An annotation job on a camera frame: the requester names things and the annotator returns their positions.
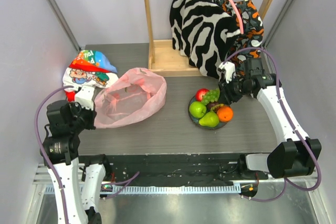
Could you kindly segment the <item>pink plastic bag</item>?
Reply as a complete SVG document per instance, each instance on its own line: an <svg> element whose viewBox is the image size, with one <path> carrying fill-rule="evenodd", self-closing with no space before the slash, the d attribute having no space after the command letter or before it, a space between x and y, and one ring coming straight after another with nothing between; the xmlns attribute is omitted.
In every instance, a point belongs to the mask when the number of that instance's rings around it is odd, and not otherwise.
<svg viewBox="0 0 336 224"><path fill-rule="evenodd" d="M164 77L146 69L133 68L95 97L95 127L117 128L141 122L165 105Z"/></svg>

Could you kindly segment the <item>green fake grapes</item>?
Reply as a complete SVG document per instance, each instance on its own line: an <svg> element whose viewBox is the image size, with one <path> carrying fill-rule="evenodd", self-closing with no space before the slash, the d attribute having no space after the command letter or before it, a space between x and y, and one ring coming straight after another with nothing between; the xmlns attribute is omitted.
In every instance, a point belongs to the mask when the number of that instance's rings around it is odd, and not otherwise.
<svg viewBox="0 0 336 224"><path fill-rule="evenodd" d="M206 92L203 97L201 102L204 105L208 105L209 103L213 103L213 102L217 102L220 96L220 90L219 88L217 89L213 89L213 90L209 90L208 92Z"/></svg>

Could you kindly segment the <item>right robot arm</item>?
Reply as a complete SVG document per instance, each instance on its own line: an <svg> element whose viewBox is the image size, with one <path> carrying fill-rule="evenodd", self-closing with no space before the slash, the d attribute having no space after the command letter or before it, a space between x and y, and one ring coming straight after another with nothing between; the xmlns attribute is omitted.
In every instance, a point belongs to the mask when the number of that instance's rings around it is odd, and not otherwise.
<svg viewBox="0 0 336 224"><path fill-rule="evenodd" d="M242 179L250 179L256 171L269 173L274 178L311 175L315 169L314 159L320 155L322 146L303 130L291 111L283 88L276 82L276 75L266 73L261 59L244 61L244 76L236 75L232 62L222 62L218 71L222 78L218 83L219 103L231 105L243 96L251 95L265 109L278 142L269 154L247 154L245 161L237 166Z"/></svg>

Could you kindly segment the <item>green fake pear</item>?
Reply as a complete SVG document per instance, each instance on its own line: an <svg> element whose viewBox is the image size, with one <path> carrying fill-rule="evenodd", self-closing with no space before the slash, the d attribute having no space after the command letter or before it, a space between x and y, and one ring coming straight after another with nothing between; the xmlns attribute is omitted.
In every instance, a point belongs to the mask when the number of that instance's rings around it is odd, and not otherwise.
<svg viewBox="0 0 336 224"><path fill-rule="evenodd" d="M216 127L220 121L215 112L209 111L201 119L199 119L198 123L201 126Z"/></svg>

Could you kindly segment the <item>fake orange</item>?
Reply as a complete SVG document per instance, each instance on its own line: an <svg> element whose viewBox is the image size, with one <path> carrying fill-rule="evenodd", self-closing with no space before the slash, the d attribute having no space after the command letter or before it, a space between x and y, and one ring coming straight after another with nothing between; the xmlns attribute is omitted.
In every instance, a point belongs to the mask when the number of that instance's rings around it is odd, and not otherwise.
<svg viewBox="0 0 336 224"><path fill-rule="evenodd" d="M229 122L234 116L234 112L229 106L219 108L216 114L221 122Z"/></svg>

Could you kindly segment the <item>red fake apple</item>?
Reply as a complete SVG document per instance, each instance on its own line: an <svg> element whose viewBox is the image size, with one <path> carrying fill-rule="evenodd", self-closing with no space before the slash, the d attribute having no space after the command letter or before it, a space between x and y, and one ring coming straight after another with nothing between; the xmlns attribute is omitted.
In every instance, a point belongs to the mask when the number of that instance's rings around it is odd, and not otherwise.
<svg viewBox="0 0 336 224"><path fill-rule="evenodd" d="M201 102L202 99L203 99L203 96L208 93L209 90L208 89L199 89L197 92L196 92L196 95L195 95L195 99L196 101L199 101Z"/></svg>

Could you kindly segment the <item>dark red fake plum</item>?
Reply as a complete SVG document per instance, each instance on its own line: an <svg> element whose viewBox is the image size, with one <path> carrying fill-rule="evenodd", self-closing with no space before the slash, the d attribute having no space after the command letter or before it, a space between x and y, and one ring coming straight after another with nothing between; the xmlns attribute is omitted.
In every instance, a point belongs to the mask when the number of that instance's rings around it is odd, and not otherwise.
<svg viewBox="0 0 336 224"><path fill-rule="evenodd" d="M219 105L218 102L210 102L210 103L207 104L206 107L209 111L215 111L217 109L218 105Z"/></svg>

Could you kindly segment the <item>green fake apple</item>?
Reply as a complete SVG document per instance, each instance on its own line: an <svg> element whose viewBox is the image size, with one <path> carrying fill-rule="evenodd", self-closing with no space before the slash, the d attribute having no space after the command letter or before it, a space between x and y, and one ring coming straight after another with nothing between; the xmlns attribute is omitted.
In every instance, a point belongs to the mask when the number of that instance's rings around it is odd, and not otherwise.
<svg viewBox="0 0 336 224"><path fill-rule="evenodd" d="M207 107L199 102L199 101L194 101L190 104L189 106L189 113L191 116L200 119L202 118L207 112Z"/></svg>

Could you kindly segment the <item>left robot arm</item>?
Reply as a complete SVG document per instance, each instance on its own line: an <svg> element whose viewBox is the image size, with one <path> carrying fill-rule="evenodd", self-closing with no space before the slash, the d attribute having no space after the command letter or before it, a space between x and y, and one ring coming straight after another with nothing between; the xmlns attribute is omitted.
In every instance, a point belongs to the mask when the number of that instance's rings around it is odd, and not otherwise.
<svg viewBox="0 0 336 224"><path fill-rule="evenodd" d="M58 223L102 223L98 210L102 182L112 174L104 154L85 160L79 174L79 134L94 130L96 112L65 100L47 106L44 163L52 179Z"/></svg>

